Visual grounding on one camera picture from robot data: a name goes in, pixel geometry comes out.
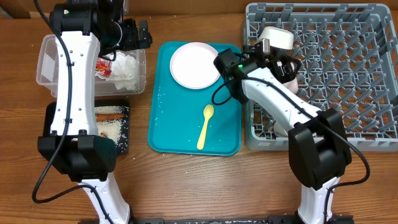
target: wooden table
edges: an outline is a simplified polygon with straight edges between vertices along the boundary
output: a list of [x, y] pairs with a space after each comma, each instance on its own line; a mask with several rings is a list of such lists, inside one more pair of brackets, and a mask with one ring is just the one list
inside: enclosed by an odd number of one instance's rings
[[[241, 45], [243, 14], [159, 16], [147, 19], [154, 38], [147, 54], [147, 84], [131, 104], [130, 153], [118, 158], [115, 175], [137, 218], [232, 218], [293, 214], [300, 203], [300, 183], [287, 152], [252, 151], [244, 146], [231, 157], [154, 152], [147, 144], [150, 100], [162, 44], [171, 40]], [[37, 151], [50, 92], [36, 84], [37, 57], [50, 31], [41, 20], [0, 21], [0, 223], [76, 223], [96, 218], [82, 190], [46, 204], [34, 204], [32, 189], [47, 161]], [[354, 215], [356, 223], [398, 222], [398, 153], [365, 153], [369, 181], [337, 190], [336, 214]], [[342, 181], [364, 175], [353, 155]], [[39, 197], [49, 197], [76, 183], [55, 169]]]

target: red snack wrapper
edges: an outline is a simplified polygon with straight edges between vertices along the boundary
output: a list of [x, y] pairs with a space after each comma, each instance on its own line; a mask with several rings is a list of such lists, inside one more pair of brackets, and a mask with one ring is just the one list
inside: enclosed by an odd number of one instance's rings
[[95, 67], [95, 73], [102, 75], [103, 77], [109, 77], [112, 73], [111, 71], [112, 62], [102, 58], [97, 58], [97, 64]]

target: yellow spoon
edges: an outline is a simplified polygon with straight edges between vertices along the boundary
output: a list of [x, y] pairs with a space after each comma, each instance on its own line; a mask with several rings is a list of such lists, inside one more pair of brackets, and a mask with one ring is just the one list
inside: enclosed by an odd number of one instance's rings
[[213, 105], [207, 105], [205, 107], [205, 110], [203, 110], [203, 115], [205, 116], [205, 123], [203, 124], [203, 127], [201, 129], [201, 133], [200, 133], [200, 136], [199, 136], [199, 141], [198, 141], [198, 144], [197, 144], [197, 148], [199, 150], [202, 150], [203, 147], [205, 147], [207, 124], [209, 123], [209, 119], [213, 116], [213, 114], [214, 114]]

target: clear plastic container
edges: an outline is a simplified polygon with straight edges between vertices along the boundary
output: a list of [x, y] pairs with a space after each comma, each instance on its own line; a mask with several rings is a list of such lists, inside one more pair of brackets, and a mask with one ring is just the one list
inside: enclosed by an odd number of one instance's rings
[[[58, 57], [57, 45], [55, 43], [55, 35], [47, 35], [44, 37], [42, 47], [40, 49], [39, 59], [37, 61], [37, 75], [36, 82], [39, 85], [45, 86], [51, 91], [51, 95], [57, 97], [58, 90]], [[138, 80], [103, 80], [95, 76], [95, 96], [118, 96], [118, 95], [133, 95], [140, 94], [145, 89], [146, 84], [146, 59], [145, 50], [132, 50], [123, 52], [136, 59]], [[123, 87], [119, 90], [116, 86], [120, 83], [132, 82], [133, 90], [128, 90]]]

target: round plate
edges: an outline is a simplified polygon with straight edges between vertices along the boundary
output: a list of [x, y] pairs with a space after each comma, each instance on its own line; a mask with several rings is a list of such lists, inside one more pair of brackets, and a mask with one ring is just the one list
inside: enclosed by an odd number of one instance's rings
[[193, 42], [183, 45], [170, 60], [174, 80], [193, 90], [211, 86], [220, 77], [213, 64], [217, 55], [217, 50], [208, 44]]

